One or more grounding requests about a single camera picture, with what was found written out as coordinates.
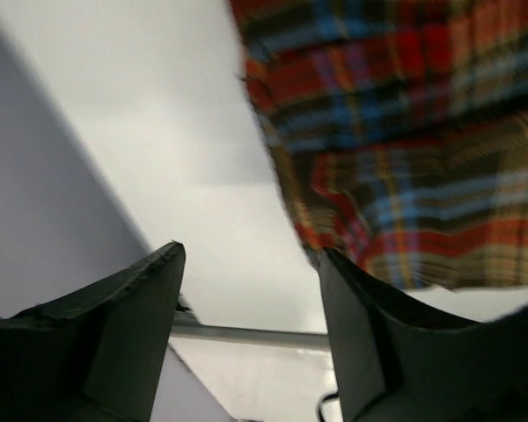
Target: gray wall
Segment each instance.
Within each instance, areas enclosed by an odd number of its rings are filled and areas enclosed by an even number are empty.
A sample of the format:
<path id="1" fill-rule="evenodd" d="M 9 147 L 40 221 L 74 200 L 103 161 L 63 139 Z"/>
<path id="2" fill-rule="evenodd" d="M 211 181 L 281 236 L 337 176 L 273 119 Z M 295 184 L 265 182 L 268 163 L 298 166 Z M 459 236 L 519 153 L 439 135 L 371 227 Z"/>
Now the gray wall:
<path id="1" fill-rule="evenodd" d="M 65 295 L 146 253 L 0 41 L 0 316 Z M 168 352 L 153 422 L 230 417 Z"/>

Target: white wall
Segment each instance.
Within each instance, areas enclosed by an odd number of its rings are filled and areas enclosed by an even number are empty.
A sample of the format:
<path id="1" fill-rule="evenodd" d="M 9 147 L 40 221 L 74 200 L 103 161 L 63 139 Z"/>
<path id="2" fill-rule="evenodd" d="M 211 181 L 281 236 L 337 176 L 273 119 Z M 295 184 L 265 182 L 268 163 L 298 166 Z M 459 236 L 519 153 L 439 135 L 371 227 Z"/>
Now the white wall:
<path id="1" fill-rule="evenodd" d="M 238 81 L 225 0 L 0 0 L 0 22 L 207 324 L 324 331 Z"/>
<path id="2" fill-rule="evenodd" d="M 319 398 L 336 390 L 327 350 L 172 338 L 172 346 L 235 418 L 315 422 Z M 325 406 L 341 422 L 338 402 Z"/>
<path id="3" fill-rule="evenodd" d="M 0 316 L 66 295 L 145 249 L 0 42 Z M 152 422 L 230 422 L 166 353 Z"/>

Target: plaid skirt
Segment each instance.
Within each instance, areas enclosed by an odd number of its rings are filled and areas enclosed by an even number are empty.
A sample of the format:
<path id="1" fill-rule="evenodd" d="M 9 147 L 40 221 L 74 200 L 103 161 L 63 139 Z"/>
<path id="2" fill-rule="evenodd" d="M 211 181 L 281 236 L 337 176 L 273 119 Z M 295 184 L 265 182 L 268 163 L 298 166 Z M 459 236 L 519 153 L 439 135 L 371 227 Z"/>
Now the plaid skirt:
<path id="1" fill-rule="evenodd" d="M 528 0 L 230 0 L 246 91 L 316 265 L 528 285 Z"/>

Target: black cable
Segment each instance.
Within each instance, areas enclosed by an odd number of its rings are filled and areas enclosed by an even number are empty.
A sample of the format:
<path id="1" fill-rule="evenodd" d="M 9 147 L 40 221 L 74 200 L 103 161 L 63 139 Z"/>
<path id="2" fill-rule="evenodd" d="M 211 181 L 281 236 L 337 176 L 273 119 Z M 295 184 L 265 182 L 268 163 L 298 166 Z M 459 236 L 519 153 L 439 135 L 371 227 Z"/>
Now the black cable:
<path id="1" fill-rule="evenodd" d="M 317 420 L 319 422 L 326 422 L 325 417 L 323 416 L 323 404 L 325 404 L 326 402 L 336 400 L 337 398 L 338 398 L 338 391 L 335 391 L 334 393 L 329 393 L 323 396 L 319 400 L 319 402 L 317 403 Z"/>

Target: horizontal bar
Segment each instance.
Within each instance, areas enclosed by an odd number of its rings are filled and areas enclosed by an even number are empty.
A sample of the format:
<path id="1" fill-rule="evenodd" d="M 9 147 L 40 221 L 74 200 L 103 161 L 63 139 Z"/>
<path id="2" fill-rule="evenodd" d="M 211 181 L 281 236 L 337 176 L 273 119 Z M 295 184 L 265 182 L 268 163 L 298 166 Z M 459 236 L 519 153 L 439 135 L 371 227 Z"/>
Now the horizontal bar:
<path id="1" fill-rule="evenodd" d="M 252 330 L 247 328 L 203 325 L 197 321 L 175 317 L 171 338 L 198 338 L 239 342 L 259 346 L 301 347 L 330 350 L 326 334 L 306 332 Z"/>

